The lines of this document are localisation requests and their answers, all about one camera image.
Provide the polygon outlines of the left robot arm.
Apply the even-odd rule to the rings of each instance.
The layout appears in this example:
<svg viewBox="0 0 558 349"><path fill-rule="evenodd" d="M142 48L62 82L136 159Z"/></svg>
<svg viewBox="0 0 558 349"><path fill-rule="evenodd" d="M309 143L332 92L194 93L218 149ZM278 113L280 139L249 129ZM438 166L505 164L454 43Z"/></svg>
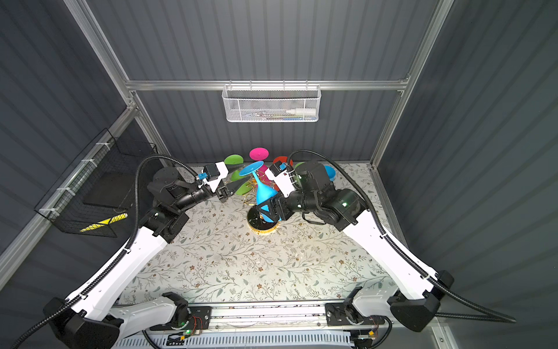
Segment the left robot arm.
<svg viewBox="0 0 558 349"><path fill-rule="evenodd" d="M55 337L68 348L111 348L119 340L151 327L169 327L193 334L202 330L188 302L174 292L141 304L115 303L126 286L148 262L180 233L189 220L186 212L213 197L225 201L251 176L250 170L225 162L209 164L194 180L183 181L176 167L154 174L147 189L153 207L137 217L132 235L122 248L80 288L65 299L54 298L44 314Z"/></svg>

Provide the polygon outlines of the blue wine glass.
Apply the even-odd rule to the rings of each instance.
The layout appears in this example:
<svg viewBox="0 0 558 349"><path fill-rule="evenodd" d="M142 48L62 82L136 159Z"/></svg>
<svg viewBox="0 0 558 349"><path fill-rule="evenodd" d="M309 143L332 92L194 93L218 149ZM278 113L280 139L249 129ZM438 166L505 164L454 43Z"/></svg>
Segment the blue wine glass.
<svg viewBox="0 0 558 349"><path fill-rule="evenodd" d="M325 171L328 175L328 178L330 181L334 181L335 177L337 176L337 172L333 167L330 167L328 165L325 165Z"/></svg>
<svg viewBox="0 0 558 349"><path fill-rule="evenodd" d="M257 182L257 194L256 194L257 206L261 203L269 202L271 198L273 198L278 194L278 192L275 189L264 184L260 180L260 177L257 174L257 170L261 167L261 165L262 165L261 161L258 161L255 164L255 167L250 167L250 165L248 165L247 167L244 167L240 171L241 176L252 175L254 177L254 180L256 180Z"/></svg>

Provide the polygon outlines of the blue wine glass front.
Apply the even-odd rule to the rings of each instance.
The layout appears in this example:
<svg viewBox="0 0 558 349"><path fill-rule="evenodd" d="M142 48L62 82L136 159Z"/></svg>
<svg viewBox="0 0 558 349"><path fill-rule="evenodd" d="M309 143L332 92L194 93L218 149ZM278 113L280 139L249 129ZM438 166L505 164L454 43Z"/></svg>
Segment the blue wine glass front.
<svg viewBox="0 0 558 349"><path fill-rule="evenodd" d="M328 178L330 181L334 181L335 177L337 176L337 172L333 167L330 167L328 165L325 165L325 171L328 175Z"/></svg>

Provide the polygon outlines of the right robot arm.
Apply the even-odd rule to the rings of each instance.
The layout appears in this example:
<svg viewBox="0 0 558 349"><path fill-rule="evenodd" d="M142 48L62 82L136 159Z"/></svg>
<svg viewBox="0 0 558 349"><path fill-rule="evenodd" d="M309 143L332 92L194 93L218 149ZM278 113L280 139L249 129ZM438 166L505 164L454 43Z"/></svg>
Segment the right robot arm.
<svg viewBox="0 0 558 349"><path fill-rule="evenodd" d="M335 188L326 167L316 161L297 168L277 162L265 175L274 185L258 185L256 210L263 221L277 223L296 212L312 213L367 251L395 283L387 291L355 288L342 307L347 321L361 324L366 318L391 316L407 329L420 332L433 320L443 293L412 265L416 263L431 277L436 276L435 270L375 221L375 212L367 208L363 196Z"/></svg>

